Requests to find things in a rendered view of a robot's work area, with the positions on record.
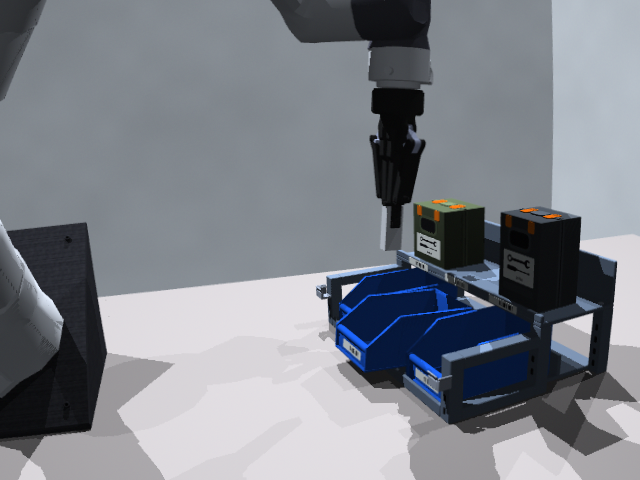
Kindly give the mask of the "blue open-front bin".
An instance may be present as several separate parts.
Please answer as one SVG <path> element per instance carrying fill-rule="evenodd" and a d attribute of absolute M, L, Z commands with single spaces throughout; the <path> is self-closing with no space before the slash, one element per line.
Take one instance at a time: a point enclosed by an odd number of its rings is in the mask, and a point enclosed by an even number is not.
<path fill-rule="evenodd" d="M 529 322 L 497 306 L 439 318 L 406 352 L 406 375 L 440 402 L 440 392 L 428 384 L 427 371 L 441 378 L 442 354 L 530 332 L 529 329 Z M 526 351 L 464 369 L 463 399 L 527 380 L 528 355 Z"/>
<path fill-rule="evenodd" d="M 472 310 L 438 289 L 368 295 L 336 323 L 335 346 L 364 373 L 405 367 L 406 352 L 437 319 Z"/>
<path fill-rule="evenodd" d="M 456 286 L 418 268 L 366 276 L 339 303 L 339 321 L 368 295 L 434 288 L 457 299 Z"/>

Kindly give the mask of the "dark grey shelf rack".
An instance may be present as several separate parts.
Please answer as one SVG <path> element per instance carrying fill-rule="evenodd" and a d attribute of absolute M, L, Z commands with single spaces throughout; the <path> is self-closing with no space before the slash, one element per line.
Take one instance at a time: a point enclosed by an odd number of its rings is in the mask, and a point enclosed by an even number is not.
<path fill-rule="evenodd" d="M 485 220 L 484 263 L 444 270 L 414 252 L 396 250 L 396 254 L 397 264 L 328 275 L 327 288 L 326 284 L 316 286 L 316 296 L 328 301 L 330 324 L 336 328 L 339 322 L 343 285 L 359 283 L 366 276 L 411 269 L 411 265 L 458 287 L 458 300 L 475 310 L 486 306 L 464 296 L 464 291 L 531 323 L 530 332 L 442 355 L 441 378 L 427 371 L 428 384 L 441 392 L 441 403 L 406 375 L 406 367 L 385 370 L 448 424 L 545 393 L 547 382 L 570 374 L 585 369 L 596 374 L 607 371 L 616 260 L 580 249 L 576 303 L 537 313 L 499 295 L 499 224 Z M 589 358 L 551 340 L 553 324 L 592 313 Z M 526 351 L 527 380 L 463 399 L 464 369 Z"/>

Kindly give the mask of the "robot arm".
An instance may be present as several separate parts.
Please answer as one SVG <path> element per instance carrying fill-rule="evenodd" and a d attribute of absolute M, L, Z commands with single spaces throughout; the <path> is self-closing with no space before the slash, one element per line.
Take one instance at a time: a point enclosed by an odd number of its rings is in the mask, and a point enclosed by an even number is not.
<path fill-rule="evenodd" d="M 0 0 L 0 101 L 46 1 Z M 431 0 L 271 2 L 301 43 L 369 41 L 368 80 L 376 87 L 433 84 L 427 37 Z M 64 320 L 34 280 L 0 220 L 0 398 L 59 350 Z"/>

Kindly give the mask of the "black tool case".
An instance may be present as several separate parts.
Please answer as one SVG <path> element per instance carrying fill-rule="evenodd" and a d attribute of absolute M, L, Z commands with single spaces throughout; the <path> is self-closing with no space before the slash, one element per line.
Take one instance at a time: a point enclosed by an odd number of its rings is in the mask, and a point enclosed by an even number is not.
<path fill-rule="evenodd" d="M 580 216 L 501 212 L 499 294 L 537 313 L 576 303 L 580 233 Z"/>

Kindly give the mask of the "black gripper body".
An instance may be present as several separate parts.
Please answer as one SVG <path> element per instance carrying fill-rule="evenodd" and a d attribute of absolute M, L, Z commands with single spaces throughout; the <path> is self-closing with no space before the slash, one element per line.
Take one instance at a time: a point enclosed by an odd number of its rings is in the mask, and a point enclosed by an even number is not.
<path fill-rule="evenodd" d="M 416 133 L 416 116 L 424 113 L 423 90 L 401 88 L 374 88 L 371 111 L 380 114 L 379 127 L 395 129 L 394 153 L 402 153 L 407 141 L 408 124 Z"/>

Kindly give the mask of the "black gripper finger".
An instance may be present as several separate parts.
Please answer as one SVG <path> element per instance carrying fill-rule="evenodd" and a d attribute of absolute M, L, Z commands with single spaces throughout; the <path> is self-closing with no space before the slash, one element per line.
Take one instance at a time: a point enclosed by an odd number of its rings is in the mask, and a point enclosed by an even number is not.
<path fill-rule="evenodd" d="M 381 198 L 382 201 L 386 201 L 387 199 L 387 185 L 388 185 L 388 172 L 389 172 L 389 159 L 386 157 L 386 152 L 387 152 L 386 132 L 387 132 L 386 128 L 380 127 L 378 133 L 376 135 L 370 135 L 370 139 L 369 139 L 372 147 L 372 153 L 373 153 L 376 196 L 377 198 Z M 379 156 L 379 140 L 380 140 L 380 156 Z M 384 210 L 385 210 L 385 206 L 382 205 L 380 249 L 383 248 Z"/>
<path fill-rule="evenodd" d="M 403 207 L 411 202 L 420 158 L 426 146 L 424 139 L 418 139 L 412 124 L 408 124 L 408 127 L 407 141 L 403 143 L 402 153 L 394 153 L 395 129 L 388 128 L 386 134 L 389 172 L 387 199 L 382 201 L 382 205 L 385 206 L 382 248 L 384 251 L 401 250 Z"/>

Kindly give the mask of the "dark green tool case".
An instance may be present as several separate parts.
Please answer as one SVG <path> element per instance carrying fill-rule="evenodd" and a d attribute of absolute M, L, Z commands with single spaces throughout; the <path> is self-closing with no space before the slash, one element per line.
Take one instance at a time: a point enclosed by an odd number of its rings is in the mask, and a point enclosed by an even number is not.
<path fill-rule="evenodd" d="M 484 263 L 485 207 L 453 198 L 413 206 L 414 256 L 444 270 Z"/>

